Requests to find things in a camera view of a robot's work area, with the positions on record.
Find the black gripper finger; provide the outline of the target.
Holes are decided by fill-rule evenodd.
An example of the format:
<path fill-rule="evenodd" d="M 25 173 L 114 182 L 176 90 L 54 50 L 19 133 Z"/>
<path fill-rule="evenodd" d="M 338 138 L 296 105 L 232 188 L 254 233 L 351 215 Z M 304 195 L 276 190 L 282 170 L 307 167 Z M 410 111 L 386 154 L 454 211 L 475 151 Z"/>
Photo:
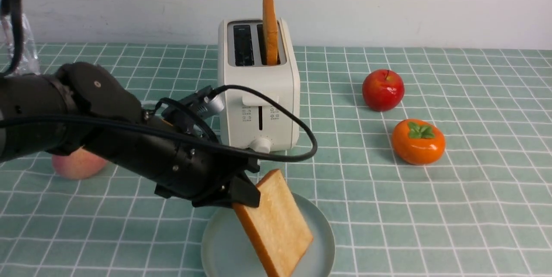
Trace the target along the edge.
<path fill-rule="evenodd" d="M 231 204 L 241 204 L 249 208 L 260 206 L 260 191 L 245 173 L 238 173 L 229 181 L 227 194 Z"/>

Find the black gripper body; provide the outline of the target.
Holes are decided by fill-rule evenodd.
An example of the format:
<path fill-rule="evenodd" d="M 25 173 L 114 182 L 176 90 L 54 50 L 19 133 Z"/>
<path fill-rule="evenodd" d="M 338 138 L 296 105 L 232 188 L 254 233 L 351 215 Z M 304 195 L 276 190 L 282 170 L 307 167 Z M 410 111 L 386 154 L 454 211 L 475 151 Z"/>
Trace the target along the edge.
<path fill-rule="evenodd" d="M 229 181 L 238 173 L 256 170 L 254 159 L 121 128 L 95 125 L 84 148 L 156 183 L 162 198 L 182 198 L 196 208 L 230 208 Z"/>

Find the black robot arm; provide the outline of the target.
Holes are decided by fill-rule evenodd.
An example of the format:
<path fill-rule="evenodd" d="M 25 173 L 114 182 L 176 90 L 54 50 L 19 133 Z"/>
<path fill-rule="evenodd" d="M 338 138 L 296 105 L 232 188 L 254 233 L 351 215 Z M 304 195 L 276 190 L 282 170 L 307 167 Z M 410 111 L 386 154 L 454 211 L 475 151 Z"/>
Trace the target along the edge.
<path fill-rule="evenodd" d="M 148 110 L 107 70 L 85 62 L 2 78 L 1 161 L 83 148 L 153 181 L 161 198 L 257 208 L 260 191 L 246 175 L 259 170 L 256 159 L 202 148 L 219 141 L 192 102 L 163 98 Z"/>

